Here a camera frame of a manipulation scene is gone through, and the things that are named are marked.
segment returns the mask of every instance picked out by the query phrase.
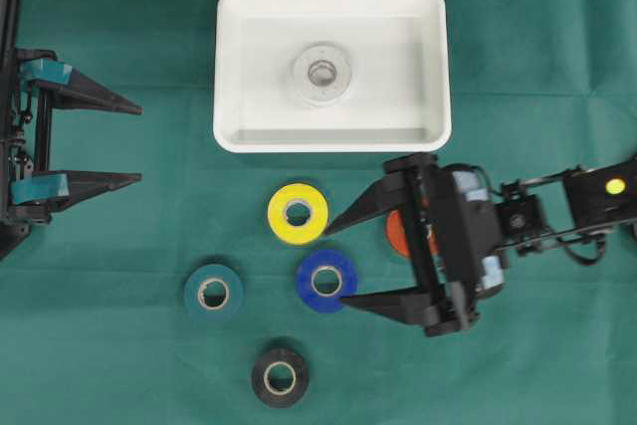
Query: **teal tape roll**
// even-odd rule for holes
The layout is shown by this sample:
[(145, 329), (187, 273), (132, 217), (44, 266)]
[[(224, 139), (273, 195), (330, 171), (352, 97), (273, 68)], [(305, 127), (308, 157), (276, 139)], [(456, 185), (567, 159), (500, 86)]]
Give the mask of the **teal tape roll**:
[[(225, 292), (220, 304), (206, 304), (206, 288), (213, 284), (222, 286)], [(243, 284), (230, 268), (219, 264), (203, 266), (188, 278), (183, 290), (183, 302), (188, 313), (195, 319), (227, 320), (241, 308)]]
[(32, 176), (11, 183), (13, 204), (64, 196), (69, 196), (69, 181), (65, 173)]

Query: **tape roll hole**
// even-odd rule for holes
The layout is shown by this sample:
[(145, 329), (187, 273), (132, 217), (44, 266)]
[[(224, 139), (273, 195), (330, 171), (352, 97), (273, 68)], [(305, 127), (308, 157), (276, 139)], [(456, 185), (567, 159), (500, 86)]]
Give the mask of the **tape roll hole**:
[(336, 80), (336, 67), (328, 60), (317, 60), (308, 68), (308, 78), (317, 87), (329, 87)]
[(312, 217), (310, 203), (303, 199), (295, 199), (286, 205), (286, 221), (290, 226), (304, 226)]
[(222, 309), (230, 299), (228, 285), (219, 278), (210, 278), (199, 286), (199, 304), (210, 311)]
[(263, 382), (270, 393), (286, 395), (295, 388), (297, 373), (287, 362), (273, 362), (266, 368)]
[(319, 266), (312, 272), (312, 289), (319, 296), (329, 298), (342, 288), (342, 274), (334, 266)]

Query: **wire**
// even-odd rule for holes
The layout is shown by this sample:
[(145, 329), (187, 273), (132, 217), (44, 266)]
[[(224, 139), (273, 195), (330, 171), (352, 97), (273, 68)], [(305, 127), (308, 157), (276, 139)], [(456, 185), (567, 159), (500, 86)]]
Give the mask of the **wire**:
[(491, 194), (495, 194), (496, 196), (499, 196), (502, 198), (503, 196), (502, 193), (494, 189), (494, 185), (491, 182), (491, 178), (487, 174), (487, 171), (485, 171), (485, 169), (482, 166), (472, 166), (472, 168), (475, 171), (478, 171), (482, 175), (482, 178), (485, 180), (485, 183), (487, 183), (487, 189), (489, 190), (489, 192)]
[(594, 237), (595, 249), (597, 250), (597, 254), (593, 258), (587, 258), (586, 256), (582, 256), (580, 254), (575, 253), (572, 249), (570, 249), (570, 247), (568, 246), (568, 243), (564, 241), (563, 239), (561, 239), (560, 237), (556, 237), (555, 241), (557, 242), (559, 246), (562, 247), (562, 249), (564, 250), (564, 253), (566, 253), (566, 255), (570, 259), (575, 261), (580, 266), (592, 266), (593, 264), (597, 264), (599, 260), (604, 257), (604, 254), (606, 254), (606, 236), (605, 235)]

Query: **blue tape roll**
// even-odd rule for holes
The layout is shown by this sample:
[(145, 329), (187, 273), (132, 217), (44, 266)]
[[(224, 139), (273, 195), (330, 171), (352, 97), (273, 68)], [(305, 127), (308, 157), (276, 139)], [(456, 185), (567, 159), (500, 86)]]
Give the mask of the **blue tape roll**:
[[(226, 293), (223, 303), (209, 307), (204, 301), (204, 291), (210, 283), (220, 283)], [(183, 289), (183, 302), (188, 313), (206, 321), (227, 320), (237, 313), (243, 303), (243, 284), (230, 268), (219, 264), (202, 266), (188, 278)]]
[[(322, 295), (315, 288), (314, 275), (326, 268), (333, 270), (339, 276), (340, 288), (331, 295)], [(297, 292), (301, 300), (319, 313), (335, 313), (340, 311), (343, 304), (338, 298), (352, 296), (356, 293), (358, 276), (353, 263), (339, 251), (322, 249), (306, 256), (297, 269)]]

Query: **cable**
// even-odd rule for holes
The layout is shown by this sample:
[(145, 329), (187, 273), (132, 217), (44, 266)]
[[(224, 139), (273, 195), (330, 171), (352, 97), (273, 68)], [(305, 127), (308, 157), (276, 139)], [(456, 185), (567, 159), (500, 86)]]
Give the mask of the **cable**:
[(597, 250), (597, 255), (594, 258), (587, 258), (575, 253), (561, 238), (555, 238), (555, 241), (557, 241), (557, 243), (559, 243), (559, 245), (563, 248), (566, 255), (580, 266), (592, 266), (597, 264), (606, 253), (606, 238), (603, 236), (595, 238), (595, 249)]

